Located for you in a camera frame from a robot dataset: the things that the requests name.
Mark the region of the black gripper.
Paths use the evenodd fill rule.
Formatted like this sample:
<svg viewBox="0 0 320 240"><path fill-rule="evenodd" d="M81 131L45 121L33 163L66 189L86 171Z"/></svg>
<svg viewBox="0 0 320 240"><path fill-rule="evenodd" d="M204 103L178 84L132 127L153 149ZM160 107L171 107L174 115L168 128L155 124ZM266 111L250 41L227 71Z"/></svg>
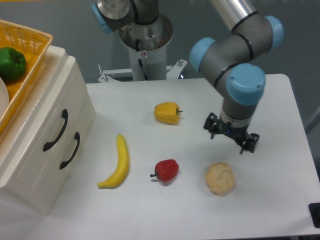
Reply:
<svg viewBox="0 0 320 240"><path fill-rule="evenodd" d="M210 133L211 140L216 135L224 135L234 140L241 147L239 154L242 155L243 152L254 153L260 138L257 133L247 132L251 120L251 117L246 119L232 118L226 113L221 113L218 118L211 112L205 120L203 128Z"/></svg>

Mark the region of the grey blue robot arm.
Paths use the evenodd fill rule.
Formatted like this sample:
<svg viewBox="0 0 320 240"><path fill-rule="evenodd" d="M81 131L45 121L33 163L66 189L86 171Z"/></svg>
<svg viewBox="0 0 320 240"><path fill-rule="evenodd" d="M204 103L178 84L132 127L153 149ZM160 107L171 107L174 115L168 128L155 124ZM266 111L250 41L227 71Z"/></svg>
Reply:
<svg viewBox="0 0 320 240"><path fill-rule="evenodd" d="M223 41L202 38L189 53L189 63L223 97L220 115L211 113L203 127L252 153L259 135L247 129L263 96L266 76L251 61L278 47L284 28L277 18L262 16L248 0L214 0L212 5L231 35ZM166 79L173 26L159 12L158 1L99 0L91 10L104 32L118 31L135 81Z"/></svg>

